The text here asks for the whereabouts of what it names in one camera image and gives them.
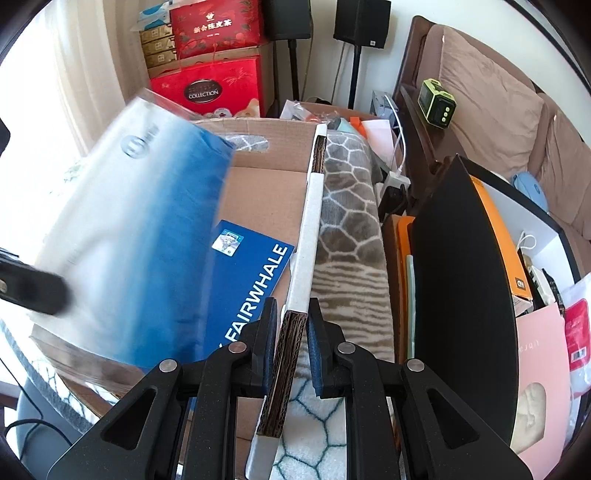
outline blue and white package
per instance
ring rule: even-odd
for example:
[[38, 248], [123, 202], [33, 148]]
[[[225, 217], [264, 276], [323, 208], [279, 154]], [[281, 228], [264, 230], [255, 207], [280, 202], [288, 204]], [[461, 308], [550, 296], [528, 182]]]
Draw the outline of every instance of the blue and white package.
[[131, 31], [150, 30], [151, 28], [169, 24], [172, 3], [171, 0], [168, 0], [163, 4], [154, 5], [153, 7], [142, 10], [138, 16], [138, 22]]
[[212, 226], [233, 149], [136, 98], [91, 153], [36, 262], [64, 277], [72, 305], [31, 319], [141, 368], [201, 358]]

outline gray patterned blanket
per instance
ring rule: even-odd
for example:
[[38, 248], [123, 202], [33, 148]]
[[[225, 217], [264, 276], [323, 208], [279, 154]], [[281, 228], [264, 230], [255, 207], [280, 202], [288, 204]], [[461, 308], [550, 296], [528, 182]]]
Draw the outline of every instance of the gray patterned blanket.
[[[329, 131], [312, 296], [348, 341], [394, 361], [384, 245], [372, 188], [371, 151], [355, 134]], [[345, 402], [316, 397], [302, 339], [272, 480], [346, 478]]]

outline beige box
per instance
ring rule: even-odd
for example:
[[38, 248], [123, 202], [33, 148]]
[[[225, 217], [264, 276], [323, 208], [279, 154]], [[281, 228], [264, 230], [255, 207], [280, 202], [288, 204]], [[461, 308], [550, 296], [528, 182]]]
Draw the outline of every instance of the beige box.
[[167, 50], [174, 50], [174, 37], [164, 37], [142, 45], [144, 56], [155, 55]]
[[159, 38], [170, 37], [172, 34], [173, 27], [171, 24], [160, 25], [159, 27], [139, 32], [139, 39], [144, 44], [154, 40], [158, 40]]
[[166, 65], [173, 61], [177, 60], [177, 51], [176, 50], [167, 50], [156, 55], [148, 55], [145, 58], [146, 66], [150, 68], [159, 67], [161, 65]]

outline brown cushion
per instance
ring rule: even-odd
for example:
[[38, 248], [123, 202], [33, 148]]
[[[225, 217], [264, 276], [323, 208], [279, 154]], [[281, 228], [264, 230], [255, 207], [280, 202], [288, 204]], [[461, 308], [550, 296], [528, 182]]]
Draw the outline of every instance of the brown cushion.
[[585, 240], [591, 240], [591, 185], [585, 191], [581, 207], [579, 207], [572, 225]]
[[[417, 87], [420, 87], [423, 83], [423, 80], [434, 78], [436, 79], [439, 75], [440, 71], [440, 64], [441, 64], [441, 47], [443, 46], [443, 29], [451, 28], [447, 27], [446, 25], [433, 25], [427, 37], [425, 39], [425, 45], [423, 48], [423, 56], [421, 58], [421, 64], [419, 65], [418, 75], [417, 75]], [[488, 45], [482, 43], [481, 41], [471, 37], [467, 33], [464, 33], [459, 30], [454, 31], [458, 32], [464, 39], [476, 48], [480, 53], [484, 56], [490, 58], [494, 61], [497, 65], [501, 66], [503, 69], [507, 71], [511, 76], [515, 77], [521, 83], [526, 85], [527, 88], [535, 91], [534, 84], [530, 80], [530, 78], [523, 73], [519, 68], [513, 65], [509, 60], [507, 60], [503, 55], [498, 53], [496, 50], [493, 50]]]
[[451, 129], [484, 168], [506, 179], [526, 171], [543, 100], [454, 29], [443, 31], [439, 80], [457, 102]]
[[577, 262], [581, 277], [591, 272], [591, 243], [585, 240], [572, 226], [564, 223], [556, 215], [551, 216], [562, 227], [573, 251], [574, 260]]
[[535, 177], [542, 167], [546, 152], [546, 138], [548, 137], [548, 129], [552, 117], [555, 115], [556, 110], [553, 106], [556, 105], [550, 97], [540, 93], [539, 96], [544, 101], [542, 105], [542, 113], [540, 115], [540, 123], [538, 124], [538, 132], [535, 135], [534, 148], [531, 149], [530, 161], [527, 164], [527, 170]]
[[[550, 211], [572, 224], [591, 183], [591, 150], [562, 110], [558, 110], [550, 124], [545, 159], [537, 178]], [[587, 206], [586, 212], [590, 214], [591, 207]]]

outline sticker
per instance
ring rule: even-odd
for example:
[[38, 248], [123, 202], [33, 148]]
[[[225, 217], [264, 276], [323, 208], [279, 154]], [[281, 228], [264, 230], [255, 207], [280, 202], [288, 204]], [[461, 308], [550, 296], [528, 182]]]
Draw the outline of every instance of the sticker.
[[224, 230], [213, 243], [212, 248], [231, 257], [243, 240], [242, 235], [233, 233], [230, 230]]
[[184, 95], [193, 103], [213, 102], [222, 94], [222, 86], [215, 80], [197, 80], [185, 87]]

